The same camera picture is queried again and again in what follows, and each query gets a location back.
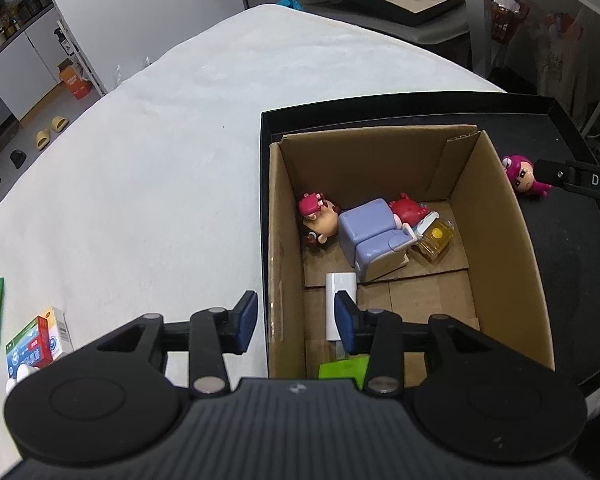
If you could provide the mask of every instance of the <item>bed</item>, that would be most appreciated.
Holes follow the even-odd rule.
[[[2,420],[4,344],[49,305],[80,347],[145,312],[189,319],[257,291],[233,386],[267,373],[260,267],[264,110],[406,91],[499,91],[435,54],[266,5],[174,47],[86,111],[0,204],[0,475],[18,460]],[[186,359],[167,377],[186,383]]]

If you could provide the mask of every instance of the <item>orange box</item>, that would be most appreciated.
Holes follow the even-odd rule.
[[[60,79],[67,85],[76,99],[82,99],[91,91],[92,85],[89,81],[83,81],[75,72],[74,64],[69,59],[65,59],[58,65]]]

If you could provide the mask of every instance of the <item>white bottle cap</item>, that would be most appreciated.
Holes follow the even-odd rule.
[[[7,379],[7,395],[9,395],[11,393],[11,390],[13,390],[16,387],[17,381],[16,379],[13,378],[9,378]]]
[[[440,218],[440,214],[436,211],[432,211],[427,216],[425,216],[422,220],[420,220],[419,224],[416,225],[416,236],[418,240],[420,240],[424,236],[424,231],[431,227],[431,224],[437,219]]]
[[[18,382],[20,382],[21,380],[23,380],[26,377],[29,377],[32,373],[37,372],[38,369],[34,368],[33,366],[29,366],[26,364],[21,364],[20,366],[18,366],[18,371],[16,372],[16,380]]]

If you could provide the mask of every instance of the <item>yellow perfume bottle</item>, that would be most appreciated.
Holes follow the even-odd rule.
[[[424,231],[422,239],[416,243],[416,247],[427,260],[433,263],[449,245],[453,236],[454,227],[451,222],[436,218]]]

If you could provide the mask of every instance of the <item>cartoon figurine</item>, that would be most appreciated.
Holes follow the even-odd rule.
[[[320,208],[324,205],[324,193],[305,193],[298,202],[300,214],[309,220],[315,220],[320,214]]]
[[[389,202],[389,207],[394,216],[400,219],[401,224],[408,224],[411,227],[416,227],[420,220],[429,214],[427,206],[411,200],[406,193],[400,193],[400,200]]]
[[[545,197],[551,186],[534,179],[534,165],[521,155],[507,155],[502,158],[502,166],[513,189],[518,193]]]
[[[309,234],[304,237],[304,244],[313,247],[317,243],[325,243],[329,237],[336,235],[339,214],[339,207],[333,205],[333,202],[323,200],[319,211],[302,219],[302,223],[309,229]]]

